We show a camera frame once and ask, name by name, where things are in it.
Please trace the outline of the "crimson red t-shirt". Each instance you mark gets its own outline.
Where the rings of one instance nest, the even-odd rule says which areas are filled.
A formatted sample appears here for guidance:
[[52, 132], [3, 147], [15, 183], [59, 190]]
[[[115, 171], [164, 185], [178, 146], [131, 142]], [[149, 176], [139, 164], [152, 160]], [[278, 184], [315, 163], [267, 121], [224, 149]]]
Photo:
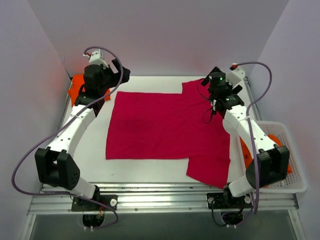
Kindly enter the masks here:
[[198, 93], [196, 80], [181, 93], [116, 94], [108, 127], [107, 160], [188, 159], [186, 175], [223, 188], [230, 166], [230, 136]]

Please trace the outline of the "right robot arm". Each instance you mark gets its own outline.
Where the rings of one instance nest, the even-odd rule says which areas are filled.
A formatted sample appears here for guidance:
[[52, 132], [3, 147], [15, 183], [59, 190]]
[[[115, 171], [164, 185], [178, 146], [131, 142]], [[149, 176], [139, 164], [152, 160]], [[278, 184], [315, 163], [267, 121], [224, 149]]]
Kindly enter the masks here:
[[233, 64], [230, 72], [222, 72], [217, 66], [202, 80], [207, 87], [212, 115], [219, 114], [230, 137], [235, 137], [244, 155], [241, 164], [243, 174], [230, 182], [222, 193], [223, 203], [234, 206], [240, 197], [285, 180], [290, 165], [290, 151], [285, 145], [276, 143], [250, 116], [250, 105], [246, 105], [239, 93], [239, 82], [245, 72]]

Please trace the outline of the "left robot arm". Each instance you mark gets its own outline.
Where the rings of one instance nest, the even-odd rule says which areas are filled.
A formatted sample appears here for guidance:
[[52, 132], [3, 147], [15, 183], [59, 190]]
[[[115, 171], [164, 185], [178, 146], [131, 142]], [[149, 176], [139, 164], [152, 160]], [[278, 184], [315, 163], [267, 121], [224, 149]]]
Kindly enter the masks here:
[[130, 70], [124, 68], [117, 59], [111, 62], [117, 72], [113, 72], [101, 58], [90, 60], [84, 69], [84, 82], [79, 87], [63, 130], [46, 148], [38, 148], [34, 155], [41, 183], [83, 197], [83, 204], [90, 210], [100, 206], [101, 197], [97, 187], [81, 177], [74, 153], [88, 126], [102, 109], [108, 90], [130, 79]]

